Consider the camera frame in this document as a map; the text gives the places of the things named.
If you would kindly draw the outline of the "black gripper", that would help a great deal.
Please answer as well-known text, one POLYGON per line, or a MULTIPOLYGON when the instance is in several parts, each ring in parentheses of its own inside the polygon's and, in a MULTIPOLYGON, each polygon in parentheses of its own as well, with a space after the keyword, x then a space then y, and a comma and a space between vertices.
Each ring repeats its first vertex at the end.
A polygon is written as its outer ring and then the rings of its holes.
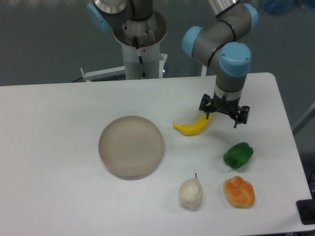
POLYGON ((209 119, 210 114, 215 112, 215 108, 219 113, 231 115, 231 118, 234 120, 233 127, 236 128, 238 124, 247 123, 250 111, 249 106, 239 107, 238 104, 239 98, 228 101, 219 98, 215 93, 213 99, 209 95, 204 94, 199 105, 199 110, 206 114, 206 119, 209 119))

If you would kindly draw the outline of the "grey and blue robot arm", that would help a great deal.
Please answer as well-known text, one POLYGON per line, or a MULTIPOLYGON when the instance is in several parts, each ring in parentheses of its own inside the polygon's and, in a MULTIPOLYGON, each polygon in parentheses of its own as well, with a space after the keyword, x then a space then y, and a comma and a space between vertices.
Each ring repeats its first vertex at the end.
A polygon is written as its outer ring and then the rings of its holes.
MULTIPOLYGON (((258 24, 258 12, 238 0, 209 2, 217 21, 209 28, 191 27, 184 35, 186 54, 216 75, 213 96, 204 95, 200 110, 207 116, 219 112, 235 124, 245 124, 249 107, 239 106, 252 53, 238 40, 258 24)), ((154 10, 151 0, 93 0, 87 12, 103 32, 113 32, 121 44, 127 79, 151 79, 159 76, 159 45, 167 25, 154 10)))

